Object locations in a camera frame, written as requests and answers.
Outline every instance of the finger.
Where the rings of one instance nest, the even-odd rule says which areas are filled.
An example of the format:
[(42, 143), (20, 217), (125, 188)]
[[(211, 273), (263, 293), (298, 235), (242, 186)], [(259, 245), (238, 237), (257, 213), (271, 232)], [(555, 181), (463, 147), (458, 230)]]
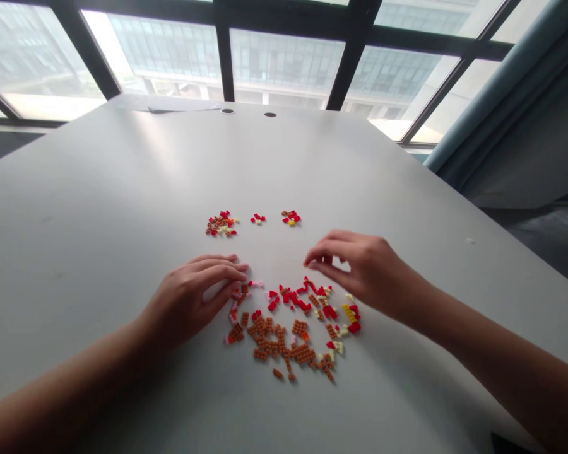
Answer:
[(332, 229), (326, 234), (324, 239), (352, 242), (357, 240), (359, 237), (359, 233), (352, 232), (351, 230)]
[(353, 287), (352, 275), (347, 271), (343, 271), (335, 266), (327, 265), (320, 262), (311, 262), (308, 266), (309, 269), (319, 271), (324, 274), (328, 279), (336, 282), (347, 291), (354, 293), (351, 289)]
[(198, 289), (203, 292), (210, 286), (218, 284), (221, 281), (225, 281), (226, 279), (230, 281), (244, 282), (246, 280), (246, 275), (234, 267), (216, 265), (197, 272), (194, 278), (197, 282)]
[(235, 264), (231, 263), (229, 260), (221, 260), (221, 259), (206, 259), (200, 262), (194, 262), (192, 264), (186, 265), (186, 267), (188, 270), (197, 272), (217, 265), (230, 266), (236, 268), (239, 271), (246, 271), (248, 269), (248, 264)]
[(191, 259), (190, 261), (188, 261), (186, 263), (186, 265), (196, 263), (196, 262), (201, 262), (202, 260), (208, 260), (208, 259), (228, 260), (230, 262), (235, 262), (235, 260), (237, 258), (238, 258), (238, 256), (236, 254), (230, 254), (230, 255), (204, 254), (204, 255), (199, 255), (195, 259)]
[(355, 248), (352, 243), (338, 240), (322, 240), (309, 250), (305, 260), (303, 261), (303, 265), (307, 266), (307, 264), (312, 260), (318, 260), (321, 262), (322, 258), (328, 255), (336, 255), (343, 260), (349, 260), (350, 257), (353, 257), (354, 250)]
[(206, 303), (202, 304), (201, 308), (199, 309), (200, 317), (204, 321), (204, 323), (210, 322), (216, 314), (225, 306), (225, 303), (229, 300), (234, 289), (240, 282), (233, 281), (228, 284), (225, 284), (221, 287), (221, 290), (217, 292), (216, 295), (212, 298), (212, 300), (207, 301)]

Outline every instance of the glass facade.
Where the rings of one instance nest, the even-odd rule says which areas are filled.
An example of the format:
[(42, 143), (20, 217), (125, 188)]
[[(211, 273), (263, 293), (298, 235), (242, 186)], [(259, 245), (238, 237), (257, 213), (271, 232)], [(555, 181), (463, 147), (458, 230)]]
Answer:
[(474, 60), (411, 142), (438, 143), (499, 68), (500, 62)]
[(231, 43), (236, 100), (326, 108), (345, 43), (247, 30)]
[(105, 102), (50, 8), (0, 2), (0, 94), (23, 117), (73, 120)]
[[(190, 7), (190, 11), (201, 10), (203, 14), (212, 8), (213, 2), (161, 1), (177, 2), (179, 12)], [(192, 5), (199, 1), (208, 4), (201, 8)], [(317, 2), (335, 5), (341, 14), (345, 14), (349, 3), (290, 0), (286, 8), (299, 8), (297, 14), (302, 15), (309, 4)], [(374, 24), (475, 38), (502, 3), (503, 0), (383, 0)], [(551, 0), (521, 0), (492, 39), (517, 42), (550, 3)], [(235, 7), (251, 8), (251, 3), (240, 2)], [(99, 11), (82, 14), (122, 92), (223, 100), (214, 25)], [(211, 21), (210, 17), (202, 20)], [(344, 42), (231, 29), (230, 43), (236, 102), (326, 108), (345, 50)], [(366, 46), (341, 110), (364, 115), (391, 139), (400, 140), (459, 60)], [(450, 92), (437, 100), (438, 107), (411, 140), (439, 142), (498, 66), (498, 62), (473, 61)], [(52, 10), (9, 1), (0, 1), (0, 97), (18, 115), (33, 120), (73, 120), (105, 102)], [(1, 111), (0, 118), (6, 118)]]
[(223, 99), (216, 29), (85, 11), (124, 93)]
[(342, 111), (388, 120), (375, 125), (400, 140), (429, 100), (424, 88), (434, 84), (437, 89), (457, 62), (454, 57), (366, 46)]
[(501, 0), (383, 0), (375, 25), (476, 38)]

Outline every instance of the small plastic brick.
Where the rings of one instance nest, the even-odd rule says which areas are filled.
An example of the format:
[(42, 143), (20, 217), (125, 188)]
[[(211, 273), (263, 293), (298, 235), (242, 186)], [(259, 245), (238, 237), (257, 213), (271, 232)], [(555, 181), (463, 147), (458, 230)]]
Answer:
[(329, 323), (326, 325), (326, 330), (328, 331), (328, 335), (332, 340), (336, 339), (336, 331), (334, 330), (333, 326)]
[(360, 324), (358, 322), (353, 322), (351, 325), (349, 325), (349, 327), (347, 329), (349, 330), (350, 333), (355, 334), (360, 329), (362, 329), (362, 327), (360, 326)]
[(360, 320), (361, 317), (360, 317), (360, 312), (358, 311), (358, 306), (357, 305), (349, 306), (349, 309), (355, 315), (355, 319)]
[(336, 347), (336, 351), (342, 355), (343, 354), (343, 343), (339, 340), (338, 342), (334, 342), (334, 346)]
[(261, 361), (267, 361), (267, 352), (261, 351), (259, 349), (254, 350), (254, 355), (256, 359), (260, 359)]

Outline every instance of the white table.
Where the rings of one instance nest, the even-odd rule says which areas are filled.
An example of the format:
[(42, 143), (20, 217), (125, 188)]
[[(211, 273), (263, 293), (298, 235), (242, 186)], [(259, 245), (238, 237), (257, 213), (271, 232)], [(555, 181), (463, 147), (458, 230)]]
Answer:
[[(568, 362), (568, 281), (365, 119), (128, 109), (147, 104), (120, 96), (0, 160), (0, 397), (132, 320), (186, 260), (237, 252), (251, 278), (297, 288), (306, 251), (334, 227), (385, 236), (436, 285)], [(235, 238), (205, 235), (222, 209), (242, 220)], [(301, 228), (281, 222), (284, 209)], [(255, 212), (262, 226), (249, 222)], [(333, 304), (343, 295), (335, 286)], [(266, 306), (255, 290), (243, 309)], [(491, 431), (530, 443), (447, 352), (360, 313), (336, 385), (295, 363), (291, 385), (272, 376), (273, 360), (252, 358), (250, 338), (222, 344), (224, 311), (112, 401), (79, 449), (468, 453), (489, 452)], [(288, 336), (295, 316), (276, 312)], [(309, 323), (325, 351), (326, 331)]]

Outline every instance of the pile of bricks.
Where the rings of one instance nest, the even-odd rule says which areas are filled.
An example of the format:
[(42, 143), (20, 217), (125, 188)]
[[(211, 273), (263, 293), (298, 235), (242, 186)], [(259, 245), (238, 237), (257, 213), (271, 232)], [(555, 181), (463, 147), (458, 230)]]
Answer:
[(208, 219), (206, 225), (206, 234), (216, 236), (217, 234), (225, 234), (225, 236), (237, 235), (238, 233), (232, 228), (234, 223), (240, 223), (239, 218), (231, 219), (229, 211), (222, 211), (219, 216)]
[[(326, 330), (331, 338), (331, 341), (326, 343), (328, 348), (328, 353), (322, 355), (316, 355), (315, 350), (311, 349), (308, 345), (309, 334), (307, 333), (307, 322), (304, 320), (295, 320), (292, 327), (292, 338), (290, 347), (286, 346), (285, 333), (286, 328), (280, 325), (274, 326), (274, 320), (271, 317), (263, 317), (261, 310), (256, 310), (252, 316), (249, 312), (244, 312), (242, 314), (242, 325), (235, 321), (235, 312), (237, 312), (238, 306), (251, 294), (249, 293), (249, 287), (253, 286), (252, 281), (249, 284), (241, 285), (241, 290), (234, 292), (232, 299), (234, 303), (232, 304), (232, 311), (230, 312), (230, 319), (232, 321), (233, 328), (226, 336), (226, 342), (228, 344), (233, 344), (234, 342), (239, 342), (244, 338), (243, 326), (247, 327), (247, 333), (252, 337), (256, 343), (256, 348), (254, 350), (253, 356), (262, 361), (267, 362), (271, 356), (274, 360), (277, 360), (279, 356), (284, 358), (288, 371), (288, 380), (290, 382), (296, 381), (297, 377), (292, 373), (291, 360), (296, 360), (297, 364), (303, 365), (308, 364), (310, 368), (314, 370), (319, 370), (324, 373), (328, 379), (334, 382), (334, 376), (332, 371), (334, 370), (334, 357), (335, 354), (343, 354), (343, 343), (339, 340), (342, 337), (348, 335), (349, 333), (355, 333), (360, 329), (358, 319), (360, 318), (357, 305), (348, 306), (343, 305), (343, 310), (345, 314), (350, 319), (351, 325), (343, 325), (342, 328), (332, 324), (326, 325)], [(309, 294), (309, 301), (317, 308), (315, 311), (319, 320), (324, 320), (325, 318), (330, 318), (336, 320), (337, 313), (336, 308), (328, 304), (328, 298), (332, 287), (320, 287), (316, 289), (313, 282), (305, 277), (304, 285), (296, 291), (291, 291), (289, 287), (284, 287), (280, 285), (279, 292), (268, 291), (265, 293), (265, 297), (269, 302), (268, 309), (273, 312), (277, 304), (280, 302), (280, 298), (284, 304), (290, 304), (290, 308), (294, 307), (301, 308), (305, 315), (309, 315), (311, 312), (311, 305), (305, 304), (298, 297), (299, 293), (306, 293), (309, 290), (315, 295), (320, 296), (316, 298), (313, 294)], [(349, 295), (348, 298), (353, 302), (353, 296)], [(252, 326), (248, 327), (249, 319), (252, 320)], [(297, 336), (301, 337), (304, 341), (301, 345), (297, 345)], [(284, 380), (284, 374), (280, 372), (277, 368), (273, 369), (274, 376), (279, 380)]]

